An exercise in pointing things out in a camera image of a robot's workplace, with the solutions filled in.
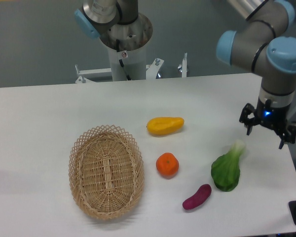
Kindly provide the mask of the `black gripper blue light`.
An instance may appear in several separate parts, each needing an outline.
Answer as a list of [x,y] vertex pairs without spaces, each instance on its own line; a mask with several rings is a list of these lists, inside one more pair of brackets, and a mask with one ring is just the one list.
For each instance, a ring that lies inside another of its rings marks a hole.
[[273,130],[280,137],[279,149],[282,149],[285,144],[296,142],[296,121],[287,121],[289,108],[290,105],[280,108],[267,106],[258,99],[256,109],[250,103],[244,106],[239,122],[244,124],[246,134],[250,135],[258,119],[261,126]]

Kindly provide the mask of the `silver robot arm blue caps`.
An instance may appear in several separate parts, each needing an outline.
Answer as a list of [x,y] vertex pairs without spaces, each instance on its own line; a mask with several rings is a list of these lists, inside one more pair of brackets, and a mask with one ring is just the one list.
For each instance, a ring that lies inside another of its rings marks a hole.
[[[283,33],[295,18],[285,0],[232,0],[246,19],[243,32],[227,31],[220,37],[216,57],[261,76],[256,106],[246,104],[240,122],[248,132],[261,125],[273,130],[281,144],[296,141],[296,121],[288,115],[296,89],[296,38]],[[145,46],[152,36],[149,19],[138,11],[136,0],[86,0],[74,12],[81,30],[100,39],[107,48],[114,81],[155,78],[155,65],[146,68]]]

